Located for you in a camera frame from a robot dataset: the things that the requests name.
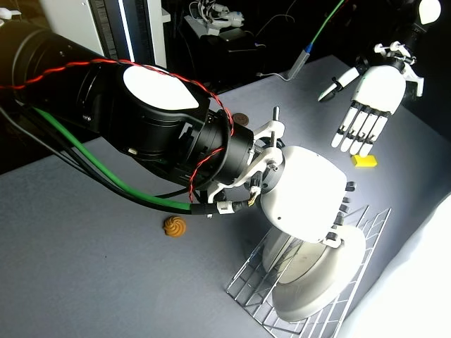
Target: yellow block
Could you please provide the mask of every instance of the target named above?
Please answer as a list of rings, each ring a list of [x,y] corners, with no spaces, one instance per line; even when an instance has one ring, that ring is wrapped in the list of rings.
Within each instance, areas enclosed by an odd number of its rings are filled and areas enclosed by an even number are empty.
[[[359,155],[352,155],[353,164],[359,168],[372,168],[378,165],[378,161],[374,155],[368,155],[367,157],[360,157]]]

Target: green cable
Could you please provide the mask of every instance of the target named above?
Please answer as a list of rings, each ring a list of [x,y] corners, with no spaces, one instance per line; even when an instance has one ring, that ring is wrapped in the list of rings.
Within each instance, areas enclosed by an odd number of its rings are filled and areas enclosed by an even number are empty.
[[[94,155],[89,152],[81,144],[78,139],[72,135],[71,132],[69,132],[66,127],[64,127],[62,124],[60,124],[57,119],[55,119],[52,115],[49,113],[42,111],[38,108],[35,108],[35,110],[41,114],[43,118],[47,120],[51,125],[53,125],[66,139],[69,140],[70,143],[74,145],[75,148],[77,148],[80,153],[83,154],[97,169],[99,169],[105,176],[107,176],[112,183],[120,187],[124,192],[129,193],[130,195],[133,195],[137,197],[138,199],[142,199],[144,201],[152,202],[155,204],[158,204],[160,206],[170,206],[172,208],[182,209],[182,210],[190,210],[191,205],[189,203],[183,203],[183,202],[177,202],[177,201],[171,201],[167,199],[160,199],[159,197],[155,197],[152,195],[145,194],[144,192],[140,192],[139,190],[136,190],[130,186],[128,186],[124,181],[122,181],[119,177],[114,175],[102,162],[100,162]]]
[[[329,16],[324,20],[323,24],[321,25],[321,27],[319,28],[318,32],[316,32],[313,40],[310,42],[310,44],[314,44],[316,39],[318,39],[318,36],[321,34],[321,31],[324,29],[324,27],[326,26],[327,22],[330,20],[330,18],[332,18],[332,16],[335,14],[335,12],[339,9],[339,7],[343,4],[343,2],[345,2],[345,0],[340,0],[340,2],[338,3],[337,6],[335,6],[335,8],[333,9],[332,12],[330,12]]]

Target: gray table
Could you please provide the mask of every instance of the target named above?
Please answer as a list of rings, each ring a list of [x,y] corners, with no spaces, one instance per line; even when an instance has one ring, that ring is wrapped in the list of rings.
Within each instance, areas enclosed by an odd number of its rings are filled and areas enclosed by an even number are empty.
[[[329,145],[354,86],[326,104],[316,102],[345,69],[328,57],[306,65],[298,80],[271,77],[222,98],[249,116],[251,128],[279,105],[286,144],[320,153],[357,181],[354,207],[371,204],[374,213],[393,207],[358,299],[451,190],[451,145],[401,107],[373,148],[379,166],[354,168],[349,155]],[[88,147],[144,191],[175,187],[102,139]],[[189,217],[178,239],[163,234],[165,217],[54,157],[2,175],[0,337],[268,337],[223,291],[269,227],[258,208],[213,220]]]

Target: dish rack wire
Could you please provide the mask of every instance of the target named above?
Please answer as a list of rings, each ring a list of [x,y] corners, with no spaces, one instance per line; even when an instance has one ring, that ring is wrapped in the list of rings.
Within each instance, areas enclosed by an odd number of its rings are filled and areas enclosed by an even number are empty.
[[[233,276],[226,292],[275,338],[336,338],[392,210],[387,208],[371,219],[364,220],[368,209],[369,206],[362,206],[345,216],[346,225],[355,225],[362,229],[365,235],[366,251],[362,264],[348,286],[318,313],[298,322],[285,322],[277,316],[272,304],[271,292],[290,266],[295,254],[282,257],[267,273],[261,260],[268,234],[263,237]],[[284,262],[286,262],[284,269],[278,272],[280,265]]]

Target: metal frame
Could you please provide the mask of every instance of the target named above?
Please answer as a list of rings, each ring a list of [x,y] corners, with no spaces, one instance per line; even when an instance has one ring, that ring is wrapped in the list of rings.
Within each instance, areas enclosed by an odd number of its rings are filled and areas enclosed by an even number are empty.
[[[392,210],[387,208],[364,222],[368,209],[369,206],[363,206],[345,216],[345,224],[355,225],[365,234],[366,251],[360,269],[340,295],[318,313],[293,323],[285,322],[277,316],[270,295],[295,254],[282,256],[267,273],[261,262],[267,234],[233,276],[226,288],[227,294],[275,338],[336,338]],[[295,240],[290,248],[298,244],[299,240]],[[279,267],[284,262],[287,262],[286,266],[279,273]]]

